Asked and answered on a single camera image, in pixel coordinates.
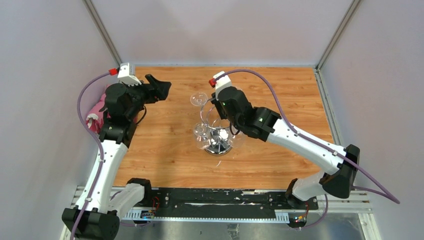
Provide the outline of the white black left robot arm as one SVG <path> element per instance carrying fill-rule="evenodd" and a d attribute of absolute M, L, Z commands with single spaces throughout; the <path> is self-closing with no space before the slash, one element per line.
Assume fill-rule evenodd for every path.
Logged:
<path fill-rule="evenodd" d="M 151 74 L 145 78 L 147 83 L 119 80 L 104 92 L 103 126 L 98 134 L 89 131 L 98 146 L 92 171 L 75 206 L 65 208 L 61 216 L 71 240 L 113 240 L 133 206 L 146 207 L 153 201 L 150 181 L 141 178 L 130 179 L 120 193 L 111 196 L 119 166 L 137 128 L 136 117 L 147 104 L 166 100 L 172 86 Z"/>

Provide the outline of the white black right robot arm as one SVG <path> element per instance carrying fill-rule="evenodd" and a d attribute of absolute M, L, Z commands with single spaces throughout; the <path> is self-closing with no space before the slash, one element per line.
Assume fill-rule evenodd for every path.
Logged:
<path fill-rule="evenodd" d="M 302 131 L 266 107 L 253 107 L 243 91 L 229 86 L 212 95 L 219 116 L 228 120 L 236 132 L 285 147 L 319 166 L 320 171 L 306 178 L 295 178 L 287 187 L 286 204 L 298 209 L 319 195 L 347 199 L 353 188 L 360 149 L 339 146 Z"/>

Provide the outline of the patterned clear wine glass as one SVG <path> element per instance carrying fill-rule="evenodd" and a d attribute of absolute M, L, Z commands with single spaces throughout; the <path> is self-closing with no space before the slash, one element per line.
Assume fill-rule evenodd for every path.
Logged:
<path fill-rule="evenodd" d="M 231 131 L 229 131 L 228 142 L 233 149 L 241 148 L 243 144 L 245 143 L 245 141 L 246 141 L 246 135 L 242 133 L 241 131 L 236 135 L 234 135 Z"/>

